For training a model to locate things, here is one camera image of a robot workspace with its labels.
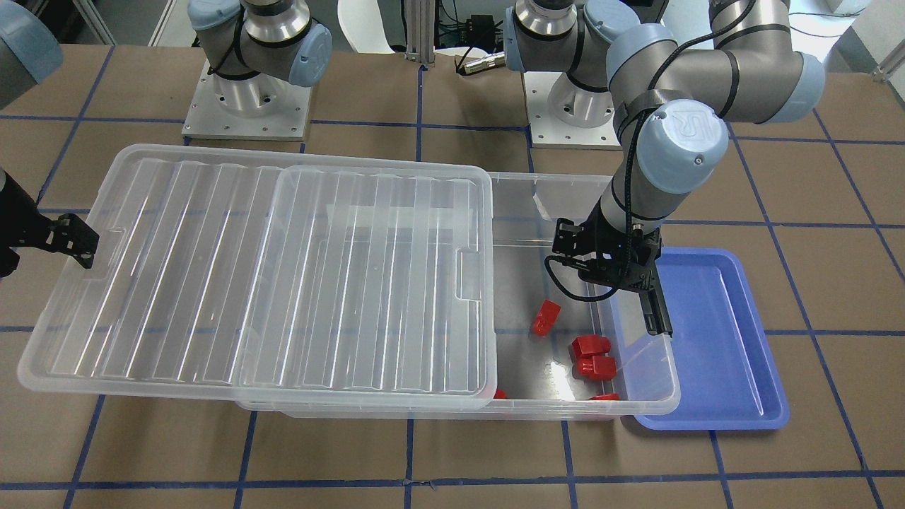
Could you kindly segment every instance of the plastic storage box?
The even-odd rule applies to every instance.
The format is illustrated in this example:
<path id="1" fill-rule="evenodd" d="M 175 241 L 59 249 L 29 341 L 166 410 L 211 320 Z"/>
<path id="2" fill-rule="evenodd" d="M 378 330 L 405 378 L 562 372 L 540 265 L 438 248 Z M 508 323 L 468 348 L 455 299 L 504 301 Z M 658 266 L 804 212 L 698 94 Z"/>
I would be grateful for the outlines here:
<path id="1" fill-rule="evenodd" d="M 95 266 L 67 262 L 19 378 L 299 417 L 666 413 L 679 403 L 670 340 L 644 332 L 634 295 L 561 302 L 550 337 L 529 332 L 554 296 L 541 261 L 556 217 L 585 215 L 606 183 L 133 146 L 88 217 Z M 612 384 L 571 372 L 568 345 L 588 332 L 613 340 Z M 587 400 L 604 391 L 623 400 Z"/>

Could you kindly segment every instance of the white chair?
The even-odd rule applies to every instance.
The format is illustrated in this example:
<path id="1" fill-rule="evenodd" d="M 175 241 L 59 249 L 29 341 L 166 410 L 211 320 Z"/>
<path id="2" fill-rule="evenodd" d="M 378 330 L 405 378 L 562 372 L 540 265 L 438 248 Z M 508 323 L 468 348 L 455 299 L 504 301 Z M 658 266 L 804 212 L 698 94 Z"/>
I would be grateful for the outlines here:
<path id="1" fill-rule="evenodd" d="M 393 53 L 386 41 L 383 18 L 377 0 L 337 0 L 339 28 L 356 53 Z M 442 48 L 435 53 L 462 56 L 468 48 Z M 472 48 L 471 58 L 487 56 L 481 48 Z"/>

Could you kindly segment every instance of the red toy brick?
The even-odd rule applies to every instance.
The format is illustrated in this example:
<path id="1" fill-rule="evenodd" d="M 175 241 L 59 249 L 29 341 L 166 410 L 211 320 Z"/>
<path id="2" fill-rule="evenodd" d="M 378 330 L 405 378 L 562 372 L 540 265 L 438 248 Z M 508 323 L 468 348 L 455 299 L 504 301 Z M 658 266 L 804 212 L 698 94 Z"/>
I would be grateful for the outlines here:
<path id="1" fill-rule="evenodd" d="M 531 331 L 540 337 L 550 334 L 550 329 L 553 329 L 553 324 L 556 323 L 561 309 L 562 307 L 557 303 L 544 301 L 540 306 L 538 316 L 534 318 L 534 323 L 531 325 Z"/>
<path id="2" fill-rule="evenodd" d="M 587 359 L 595 355 L 603 355 L 610 351 L 610 341 L 596 334 L 578 336 L 572 341 L 572 351 L 576 359 Z"/>
<path id="3" fill-rule="evenodd" d="M 618 401 L 619 393 L 614 392 L 613 394 L 598 394 L 591 398 L 592 401 Z"/>
<path id="4" fill-rule="evenodd" d="M 595 355 L 578 360 L 578 372 L 591 380 L 609 381 L 616 376 L 616 359 Z"/>

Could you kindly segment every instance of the light blue joint cap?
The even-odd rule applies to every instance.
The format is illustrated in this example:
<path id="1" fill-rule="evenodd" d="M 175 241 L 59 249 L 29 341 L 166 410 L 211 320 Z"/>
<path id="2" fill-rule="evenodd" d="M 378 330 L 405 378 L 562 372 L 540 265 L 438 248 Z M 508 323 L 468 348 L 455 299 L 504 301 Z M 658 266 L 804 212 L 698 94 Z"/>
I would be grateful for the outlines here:
<path id="1" fill-rule="evenodd" d="M 21 5 L 0 0 L 0 40 L 38 83 L 62 64 L 62 50 L 51 31 Z"/>
<path id="2" fill-rule="evenodd" d="M 824 65 L 812 54 L 800 54 L 804 61 L 798 84 L 786 104 L 783 104 L 776 115 L 764 123 L 801 120 L 814 109 L 814 106 L 820 101 L 820 97 L 824 95 L 824 85 L 826 85 Z"/>
<path id="3" fill-rule="evenodd" d="M 302 87 L 316 85 L 327 71 L 331 53 L 333 38 L 330 30 L 322 24 L 315 24 L 301 40 L 299 52 L 295 54 L 289 71 L 289 83 Z"/>
<path id="4" fill-rule="evenodd" d="M 236 14 L 239 14 L 239 0 L 191 0 L 188 3 L 188 20 L 196 32 L 226 23 Z"/>
<path id="5" fill-rule="evenodd" d="M 588 0 L 585 4 L 587 26 L 608 43 L 625 31 L 641 24 L 632 7 L 619 0 Z"/>
<path id="6" fill-rule="evenodd" d="M 613 77 L 628 59 L 658 41 L 675 41 L 670 29 L 659 23 L 638 24 L 623 32 L 606 52 L 606 83 L 613 82 Z"/>
<path id="7" fill-rule="evenodd" d="M 700 187 L 726 154 L 729 130 L 710 106 L 691 99 L 662 105 L 641 128 L 638 164 L 658 189 L 683 195 Z"/>
<path id="8" fill-rule="evenodd" d="M 503 15 L 503 51 L 506 52 L 506 67 L 511 71 L 524 72 L 525 64 L 521 61 L 519 53 L 519 38 L 516 37 L 515 18 L 512 17 L 512 7 L 506 8 Z"/>

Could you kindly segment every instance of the metal mounting plate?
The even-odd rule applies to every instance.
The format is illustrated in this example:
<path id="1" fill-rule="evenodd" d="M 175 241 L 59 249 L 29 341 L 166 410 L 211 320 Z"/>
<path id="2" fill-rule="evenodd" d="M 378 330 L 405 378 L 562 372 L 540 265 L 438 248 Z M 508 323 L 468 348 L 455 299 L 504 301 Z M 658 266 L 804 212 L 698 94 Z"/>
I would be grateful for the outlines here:
<path id="1" fill-rule="evenodd" d="M 302 141 L 308 123 L 311 89 L 287 85 L 280 107 L 262 117 L 239 117 L 220 105 L 205 61 L 188 107 L 182 134 L 198 139 L 266 139 Z"/>
<path id="2" fill-rule="evenodd" d="M 531 143 L 538 148 L 620 149 L 613 130 L 613 115 L 598 128 L 579 128 L 566 124 L 549 110 L 547 97 L 562 72 L 525 72 L 525 104 L 531 122 Z"/>

